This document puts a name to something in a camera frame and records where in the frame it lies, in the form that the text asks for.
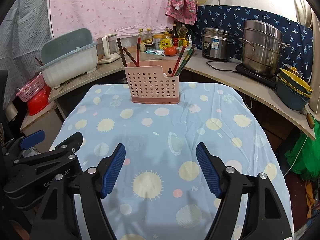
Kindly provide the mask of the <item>dark soy sauce bottle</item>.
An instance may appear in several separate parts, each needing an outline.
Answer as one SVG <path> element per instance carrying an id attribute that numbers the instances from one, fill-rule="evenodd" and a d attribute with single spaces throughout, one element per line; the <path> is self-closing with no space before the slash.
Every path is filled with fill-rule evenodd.
<path id="1" fill-rule="evenodd" d="M 176 24 L 174 23 L 173 24 L 173 27 L 172 27 L 172 44 L 174 46 L 178 46 L 178 33 L 177 33 L 177 29 L 176 29 Z"/>

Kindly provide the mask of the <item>red chopstick gold band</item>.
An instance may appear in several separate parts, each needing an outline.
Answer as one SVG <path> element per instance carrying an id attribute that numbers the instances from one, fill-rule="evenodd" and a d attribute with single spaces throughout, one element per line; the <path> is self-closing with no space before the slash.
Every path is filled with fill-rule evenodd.
<path id="1" fill-rule="evenodd" d="M 139 66 L 139 56 L 140 56 L 140 43 L 141 43 L 141 37 L 139 36 L 137 38 L 137 48 L 136 48 L 136 66 Z"/>

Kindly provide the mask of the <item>pink perforated utensil holder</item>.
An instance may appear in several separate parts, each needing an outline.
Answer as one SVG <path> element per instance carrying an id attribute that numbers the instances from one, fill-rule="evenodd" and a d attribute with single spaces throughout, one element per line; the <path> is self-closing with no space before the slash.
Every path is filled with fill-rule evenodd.
<path id="1" fill-rule="evenodd" d="M 177 104 L 180 102 L 180 80 L 172 76 L 175 60 L 133 62 L 124 67 L 131 101 L 143 104 Z"/>

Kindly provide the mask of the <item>green plastic bag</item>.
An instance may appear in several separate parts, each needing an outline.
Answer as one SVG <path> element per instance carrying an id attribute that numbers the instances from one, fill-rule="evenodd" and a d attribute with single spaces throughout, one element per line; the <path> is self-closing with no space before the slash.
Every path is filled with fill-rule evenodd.
<path id="1" fill-rule="evenodd" d="M 285 153 L 290 171 L 302 176 L 304 180 L 316 181 L 320 173 L 319 121 L 315 120 L 316 139 L 302 133 L 294 147 Z"/>

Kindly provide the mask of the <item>pink floral garment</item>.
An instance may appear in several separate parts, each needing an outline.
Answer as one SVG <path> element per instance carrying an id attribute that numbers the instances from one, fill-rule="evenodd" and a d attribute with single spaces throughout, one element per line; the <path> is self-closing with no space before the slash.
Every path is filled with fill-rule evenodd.
<path id="1" fill-rule="evenodd" d="M 165 15 L 183 24 L 193 25 L 197 16 L 197 1 L 168 0 Z"/>

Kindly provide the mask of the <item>dark maroon chopstick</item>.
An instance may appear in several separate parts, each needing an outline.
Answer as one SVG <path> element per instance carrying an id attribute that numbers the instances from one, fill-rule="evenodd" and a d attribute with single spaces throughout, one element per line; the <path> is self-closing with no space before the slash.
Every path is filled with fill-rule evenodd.
<path id="1" fill-rule="evenodd" d="M 131 55 L 131 53 L 128 51 L 127 48 L 123 47 L 123 51 L 127 54 L 127 56 L 130 58 L 130 60 L 134 63 L 134 65 L 136 67 L 138 67 L 138 63 L 137 61 L 133 58 L 133 56 Z"/>
<path id="2" fill-rule="evenodd" d="M 121 45 L 120 38 L 117 38 L 117 45 L 118 45 L 118 48 L 119 48 L 119 53 L 120 53 L 120 57 L 121 57 L 121 60 L 122 60 L 122 63 L 123 63 L 123 67 L 127 67 L 126 59 L 125 59 L 125 55 L 124 55 L 123 47 Z"/>

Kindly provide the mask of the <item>silver rice cooker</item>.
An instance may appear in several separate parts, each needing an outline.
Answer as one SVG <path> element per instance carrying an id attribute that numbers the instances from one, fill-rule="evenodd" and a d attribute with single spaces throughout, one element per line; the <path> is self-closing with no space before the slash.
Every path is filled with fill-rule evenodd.
<path id="1" fill-rule="evenodd" d="M 229 59 L 233 45 L 230 31 L 205 28 L 202 35 L 202 56 L 218 61 Z"/>

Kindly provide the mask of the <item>cooking oil bottle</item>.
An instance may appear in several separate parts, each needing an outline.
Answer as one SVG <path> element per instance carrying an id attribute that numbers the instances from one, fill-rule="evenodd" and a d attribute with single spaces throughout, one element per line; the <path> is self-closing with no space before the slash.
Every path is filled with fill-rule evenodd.
<path id="1" fill-rule="evenodd" d="M 178 46 L 188 46 L 188 39 L 187 39 L 187 33 L 188 33 L 188 29 L 185 26 L 185 24 L 182 24 L 179 32 L 178 32 Z"/>

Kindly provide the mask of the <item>white dish drainer teal lid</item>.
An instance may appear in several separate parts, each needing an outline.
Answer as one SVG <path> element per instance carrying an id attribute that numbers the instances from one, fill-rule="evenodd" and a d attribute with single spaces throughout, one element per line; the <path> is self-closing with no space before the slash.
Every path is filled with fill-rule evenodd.
<path id="1" fill-rule="evenodd" d="M 97 69 L 97 43 L 87 28 L 56 37 L 41 49 L 40 72 L 46 85 L 59 88 L 62 83 Z"/>

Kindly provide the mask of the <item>black induction cooker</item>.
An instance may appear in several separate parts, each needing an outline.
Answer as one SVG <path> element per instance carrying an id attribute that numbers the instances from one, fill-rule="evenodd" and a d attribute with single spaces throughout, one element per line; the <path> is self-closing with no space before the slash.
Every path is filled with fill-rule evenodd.
<path id="1" fill-rule="evenodd" d="M 249 77 L 250 79 L 257 81 L 258 83 L 261 83 L 272 90 L 276 89 L 277 82 L 276 82 L 275 76 L 268 77 L 268 76 L 263 76 L 261 74 L 257 74 L 255 72 L 252 72 L 249 69 L 247 69 L 243 63 L 238 64 L 235 67 L 235 69 L 241 75 Z"/>

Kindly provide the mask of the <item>red tomato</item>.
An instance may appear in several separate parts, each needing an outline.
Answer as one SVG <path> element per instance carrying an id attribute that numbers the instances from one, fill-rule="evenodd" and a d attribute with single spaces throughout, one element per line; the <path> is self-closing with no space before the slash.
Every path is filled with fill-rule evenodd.
<path id="1" fill-rule="evenodd" d="M 165 56 L 175 56 L 176 55 L 176 48 L 174 46 L 165 48 L 164 55 Z"/>

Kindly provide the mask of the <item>stainless steel steamer pot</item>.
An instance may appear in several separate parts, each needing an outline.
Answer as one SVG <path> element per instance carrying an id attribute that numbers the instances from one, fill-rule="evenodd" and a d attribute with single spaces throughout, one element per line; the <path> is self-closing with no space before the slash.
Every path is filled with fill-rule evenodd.
<path id="1" fill-rule="evenodd" d="M 278 69 L 281 50 L 290 45 L 282 41 L 283 34 L 276 27 L 258 20 L 245 20 L 242 63 L 250 71 L 272 76 Z"/>

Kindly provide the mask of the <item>clear sauce bottle right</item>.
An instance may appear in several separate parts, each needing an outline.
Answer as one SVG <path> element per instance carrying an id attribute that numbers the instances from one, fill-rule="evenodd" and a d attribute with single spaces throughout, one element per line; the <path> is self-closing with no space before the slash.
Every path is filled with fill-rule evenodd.
<path id="1" fill-rule="evenodd" d="M 146 44 L 153 44 L 153 34 L 150 28 L 146 30 Z"/>

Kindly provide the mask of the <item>white electric kettle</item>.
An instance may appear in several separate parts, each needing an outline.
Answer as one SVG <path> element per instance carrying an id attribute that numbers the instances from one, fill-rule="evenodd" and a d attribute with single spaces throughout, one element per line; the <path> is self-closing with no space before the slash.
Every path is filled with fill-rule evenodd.
<path id="1" fill-rule="evenodd" d="M 120 58 L 117 38 L 116 34 L 107 34 L 97 39 L 98 64 L 112 63 Z"/>

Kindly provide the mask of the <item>clear sauce bottle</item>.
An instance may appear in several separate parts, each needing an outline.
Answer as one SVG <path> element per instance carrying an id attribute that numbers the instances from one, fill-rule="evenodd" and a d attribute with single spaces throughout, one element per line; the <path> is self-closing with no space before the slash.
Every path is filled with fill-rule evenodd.
<path id="1" fill-rule="evenodd" d="M 143 29 L 139 29 L 138 42 L 139 42 L 140 52 L 145 52 L 146 51 L 146 47 L 145 47 L 146 38 L 145 38 Z"/>
<path id="2" fill-rule="evenodd" d="M 146 44 L 153 44 L 153 34 L 150 28 L 146 30 Z"/>

